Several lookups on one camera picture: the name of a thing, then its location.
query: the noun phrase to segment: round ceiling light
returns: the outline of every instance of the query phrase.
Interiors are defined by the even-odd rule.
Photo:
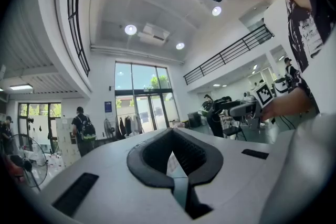
[[[221,8],[221,7],[215,7],[215,8],[212,10],[212,15],[214,15],[214,16],[218,16],[221,12],[222,12],[222,8]]]
[[[137,29],[134,25],[127,25],[125,27],[125,33],[130,36],[134,35],[137,32],[136,30]]]
[[[184,43],[179,43],[179,44],[177,44],[177,45],[176,45],[176,48],[177,48],[178,50],[182,50],[182,49],[184,48]]]

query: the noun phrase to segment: blue sign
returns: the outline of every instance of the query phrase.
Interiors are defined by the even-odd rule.
[[[112,102],[105,102],[105,113],[112,112]]]

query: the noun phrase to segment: black backpack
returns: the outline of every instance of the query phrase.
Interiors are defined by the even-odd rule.
[[[90,122],[89,118],[86,117],[85,121],[82,121],[79,116],[77,116],[77,118],[80,120],[80,122],[82,124],[81,131],[79,132],[82,140],[83,141],[96,140],[96,129],[95,129],[94,125]]]

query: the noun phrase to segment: black metal railing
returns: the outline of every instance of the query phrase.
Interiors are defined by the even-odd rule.
[[[201,77],[204,77],[217,68],[226,65],[228,62],[231,62],[258,45],[268,41],[273,36],[274,35],[267,29],[266,25],[258,27],[186,74],[184,76],[185,82],[188,85]]]
[[[88,76],[90,72],[90,67],[88,64],[88,60],[86,59],[85,56],[82,38],[80,35],[78,6],[79,6],[79,0],[68,0],[69,25],[73,43],[75,44],[78,59],[84,69],[86,76]]]

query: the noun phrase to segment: black wire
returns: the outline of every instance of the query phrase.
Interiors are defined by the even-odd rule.
[[[291,128],[288,126],[288,124],[282,119],[282,117],[280,116],[281,120],[284,122],[285,125],[287,125],[288,129],[291,130]]]
[[[285,116],[283,116],[283,117],[285,118],[285,120],[287,120],[294,127],[294,129],[296,129],[294,124],[292,124],[292,122],[289,119],[287,119]]]

